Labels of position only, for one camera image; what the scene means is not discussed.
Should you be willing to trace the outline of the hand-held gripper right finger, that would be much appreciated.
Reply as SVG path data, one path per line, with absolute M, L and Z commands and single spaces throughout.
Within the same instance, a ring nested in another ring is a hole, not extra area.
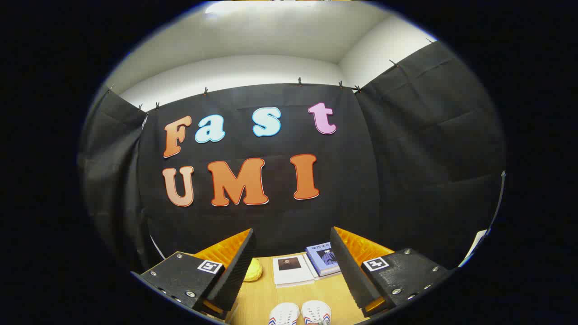
M 339 227 L 331 228 L 330 243 L 355 304 L 370 319 L 401 310 L 454 274 L 415 249 L 393 251 Z

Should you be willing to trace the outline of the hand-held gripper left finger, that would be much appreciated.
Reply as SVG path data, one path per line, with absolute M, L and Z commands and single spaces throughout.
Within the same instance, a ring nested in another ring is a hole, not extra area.
M 187 312 L 221 322 L 235 306 L 255 251 L 256 237 L 249 228 L 195 254 L 176 251 L 131 275 Z

